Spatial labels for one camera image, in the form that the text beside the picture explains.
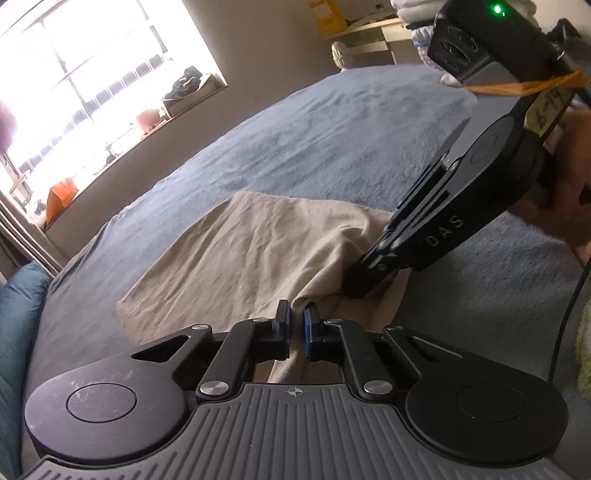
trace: teal pillow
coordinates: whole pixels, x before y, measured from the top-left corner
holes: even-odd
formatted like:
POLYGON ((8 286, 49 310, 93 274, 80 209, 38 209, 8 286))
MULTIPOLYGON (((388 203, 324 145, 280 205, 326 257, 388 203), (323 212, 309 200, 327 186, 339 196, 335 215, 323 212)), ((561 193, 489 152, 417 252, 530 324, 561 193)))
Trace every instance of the teal pillow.
POLYGON ((0 290, 0 473, 21 474, 22 391, 50 278, 36 263, 0 290))

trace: orange rubber band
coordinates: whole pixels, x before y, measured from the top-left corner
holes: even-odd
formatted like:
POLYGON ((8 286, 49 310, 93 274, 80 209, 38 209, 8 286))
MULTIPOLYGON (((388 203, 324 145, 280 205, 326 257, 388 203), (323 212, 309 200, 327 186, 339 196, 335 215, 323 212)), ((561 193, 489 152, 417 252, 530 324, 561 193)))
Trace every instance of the orange rubber band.
POLYGON ((484 93, 486 95, 498 95, 505 97, 526 97, 545 90, 557 87, 582 88, 591 84, 584 70, 556 77, 543 82, 522 82, 522 83, 499 83, 498 85, 472 85, 465 86, 466 90, 472 93, 484 93))

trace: green led light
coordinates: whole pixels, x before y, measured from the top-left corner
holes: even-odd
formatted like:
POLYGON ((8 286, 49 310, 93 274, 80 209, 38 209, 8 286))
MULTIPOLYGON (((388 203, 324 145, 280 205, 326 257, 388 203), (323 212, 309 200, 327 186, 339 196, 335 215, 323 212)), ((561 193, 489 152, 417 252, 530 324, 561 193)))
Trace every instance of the green led light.
POLYGON ((496 14, 496 15, 502 15, 503 17, 505 16, 505 11, 503 10, 503 7, 500 4, 496 4, 492 7, 492 11, 496 14))

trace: crosshair mark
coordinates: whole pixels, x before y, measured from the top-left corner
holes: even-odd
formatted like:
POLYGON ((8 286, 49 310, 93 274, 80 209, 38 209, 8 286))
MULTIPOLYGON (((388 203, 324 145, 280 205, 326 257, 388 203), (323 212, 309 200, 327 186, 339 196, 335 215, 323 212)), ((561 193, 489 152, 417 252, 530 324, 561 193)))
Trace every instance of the crosshair mark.
POLYGON ((299 397, 300 395, 306 393, 300 387, 290 388, 289 390, 286 390, 286 392, 289 393, 289 395, 291 395, 292 397, 299 397))

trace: human hand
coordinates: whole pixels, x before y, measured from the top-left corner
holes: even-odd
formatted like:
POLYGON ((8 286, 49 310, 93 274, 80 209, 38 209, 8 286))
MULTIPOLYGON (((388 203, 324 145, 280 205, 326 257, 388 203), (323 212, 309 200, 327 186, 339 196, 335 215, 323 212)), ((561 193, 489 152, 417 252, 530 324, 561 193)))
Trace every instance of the human hand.
POLYGON ((591 112, 568 112, 560 126, 563 134, 554 152, 556 187, 549 204, 541 207, 522 199, 509 211, 548 235, 565 240, 579 257, 588 257, 591 205, 581 205, 579 197, 585 184, 591 181, 591 112))

